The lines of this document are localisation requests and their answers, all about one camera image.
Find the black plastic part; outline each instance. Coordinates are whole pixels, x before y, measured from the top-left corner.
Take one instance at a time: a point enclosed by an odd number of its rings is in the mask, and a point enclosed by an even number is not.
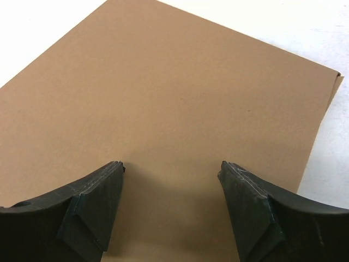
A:
[[[0,261],[99,262],[107,250],[125,168],[110,162],[66,186],[0,207]]]
[[[223,162],[222,184],[241,262],[349,261],[349,210],[325,205]]]

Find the black plastic corner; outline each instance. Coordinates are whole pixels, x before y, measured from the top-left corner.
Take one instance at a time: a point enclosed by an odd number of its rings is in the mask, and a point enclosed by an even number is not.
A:
[[[66,186],[0,207],[0,261],[99,262],[107,250],[125,168],[110,162]]]
[[[293,194],[223,162],[222,184],[241,262],[349,261],[349,210]]]

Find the white table surface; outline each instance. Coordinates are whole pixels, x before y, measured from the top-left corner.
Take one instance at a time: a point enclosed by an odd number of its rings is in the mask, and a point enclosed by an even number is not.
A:
[[[348,76],[322,121],[298,194],[349,209],[349,0],[161,1]],[[104,2],[0,0],[0,87]]]

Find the cardboard sheet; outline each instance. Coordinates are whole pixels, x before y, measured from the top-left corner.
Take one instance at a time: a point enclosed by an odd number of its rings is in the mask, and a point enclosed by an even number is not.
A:
[[[238,261],[222,160],[296,191],[338,72],[152,0],[109,0],[0,89],[0,205],[122,160],[103,261]]]

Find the cardboard edge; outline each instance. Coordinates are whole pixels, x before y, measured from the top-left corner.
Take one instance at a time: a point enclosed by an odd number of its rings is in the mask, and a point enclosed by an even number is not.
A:
[[[340,84],[343,82],[343,79],[344,79],[344,76],[342,76],[340,73],[338,73],[338,75],[334,81],[331,94],[329,96],[329,101],[328,101],[327,106],[326,106],[326,111],[328,110],[329,106],[331,105],[331,102],[332,102],[334,96],[336,95],[336,92],[338,91]]]

